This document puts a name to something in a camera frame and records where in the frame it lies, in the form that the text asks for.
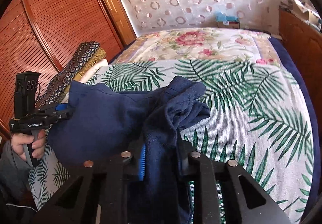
silver rivet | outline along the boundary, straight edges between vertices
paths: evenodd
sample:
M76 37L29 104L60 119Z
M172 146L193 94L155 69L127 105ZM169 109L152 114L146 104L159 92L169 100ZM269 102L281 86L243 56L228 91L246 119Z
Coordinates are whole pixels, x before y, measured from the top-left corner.
M85 161L84 162L84 166L86 167L86 168L90 168L90 167L92 167L94 165L94 162L93 161Z
M199 158L201 156L201 154L198 151L193 151L190 153L190 156L193 158Z
M236 167L238 162L236 160L228 160L228 165L231 167Z
M123 158L129 158L129 157L131 156L131 152L129 152L129 151L123 151L123 152L121 153L121 156L122 156Z

navy blue bed edge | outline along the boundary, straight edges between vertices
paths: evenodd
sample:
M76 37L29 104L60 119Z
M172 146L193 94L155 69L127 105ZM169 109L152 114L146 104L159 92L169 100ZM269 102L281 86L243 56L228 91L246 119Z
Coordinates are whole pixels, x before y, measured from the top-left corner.
M313 208L314 204L318 199L318 190L319 190L319 183L320 183L320 176L321 176L321 160L320 160L320 145L319 145L319 135L318 135L318 121L317 117L314 112L313 104L311 102L308 89L305 86L303 78L296 68L293 60L291 59L287 50L283 47L279 40L276 38L270 38L269 41L273 45L274 49L276 50L283 66L292 73L293 77L297 80L297 83L300 86L300 89L303 93L306 106L309 111L309 116L311 120L312 126L312 136L313 136L313 147L314 147L314 170L313 170L313 179L312 185L310 190L310 195L308 198L308 202L305 207L305 211L303 212L303 217L309 213L309 211Z

hand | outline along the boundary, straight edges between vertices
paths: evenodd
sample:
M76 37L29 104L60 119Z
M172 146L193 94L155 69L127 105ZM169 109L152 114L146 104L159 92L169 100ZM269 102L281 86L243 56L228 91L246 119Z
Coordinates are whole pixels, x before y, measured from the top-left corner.
M45 152L45 130L40 130L38 133L38 140L32 144L33 157L36 159L41 159ZM27 161L26 155L24 153L23 144L30 144L33 142L33 136L29 136L23 133L12 134L11 146L12 150L24 161Z

sleeve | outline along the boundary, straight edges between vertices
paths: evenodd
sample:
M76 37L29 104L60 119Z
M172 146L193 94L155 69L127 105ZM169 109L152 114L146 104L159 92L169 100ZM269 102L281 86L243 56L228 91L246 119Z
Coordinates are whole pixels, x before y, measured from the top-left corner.
M11 153L10 141L7 141L0 158L0 189L5 200L11 196L16 200L22 198L27 190L30 169L15 152Z

patterned fabric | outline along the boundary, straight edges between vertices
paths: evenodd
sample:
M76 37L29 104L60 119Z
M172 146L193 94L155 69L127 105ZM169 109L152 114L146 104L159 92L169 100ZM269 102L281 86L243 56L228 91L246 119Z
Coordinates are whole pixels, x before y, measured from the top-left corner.
M104 83L113 91L154 90L176 75L203 82L207 90L200 101L211 109L211 116L182 131L182 138L212 160L237 160L298 222L310 194L313 139L303 94L284 68L250 61L147 61L102 67L87 84ZM29 178L37 207L68 177L47 145Z
M186 28L142 35L114 63L165 59L215 59L281 66L268 40L270 35L250 30Z
M86 70L91 67L86 66L86 64L90 61L98 49L98 42L91 41L81 43L64 70L55 75L49 82L45 94L40 96L36 101L36 107L52 104L54 102L60 103L68 92L69 84L74 79L76 74L78 72L84 72L84 67L87 68Z

